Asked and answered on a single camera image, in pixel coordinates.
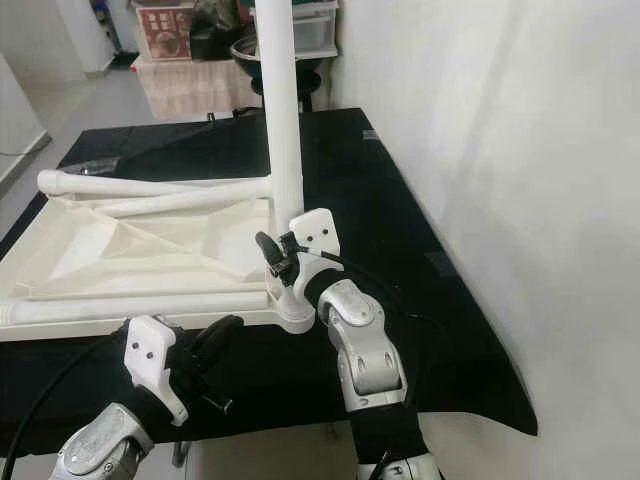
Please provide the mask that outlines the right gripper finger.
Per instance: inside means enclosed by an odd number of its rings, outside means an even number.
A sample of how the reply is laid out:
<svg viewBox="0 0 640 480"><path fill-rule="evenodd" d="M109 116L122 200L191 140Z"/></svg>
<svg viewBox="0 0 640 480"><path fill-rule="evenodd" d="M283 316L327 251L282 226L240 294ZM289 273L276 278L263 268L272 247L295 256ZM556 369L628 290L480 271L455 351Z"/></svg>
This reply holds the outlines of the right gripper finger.
<svg viewBox="0 0 640 480"><path fill-rule="evenodd" d="M257 232L255 243L264 256L270 275L280 283L292 283L293 257L289 256L266 232Z"/></svg>

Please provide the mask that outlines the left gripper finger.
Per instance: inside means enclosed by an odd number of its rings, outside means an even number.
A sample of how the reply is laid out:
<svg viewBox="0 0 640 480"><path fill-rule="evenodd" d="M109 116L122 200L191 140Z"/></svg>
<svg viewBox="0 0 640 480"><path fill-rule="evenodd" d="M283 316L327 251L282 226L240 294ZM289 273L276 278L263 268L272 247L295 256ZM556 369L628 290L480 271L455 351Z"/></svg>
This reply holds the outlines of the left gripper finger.
<svg viewBox="0 0 640 480"><path fill-rule="evenodd" d="M218 361L243 326L243 317L238 315L221 317L215 323L206 326L195 338L195 360Z"/></svg>

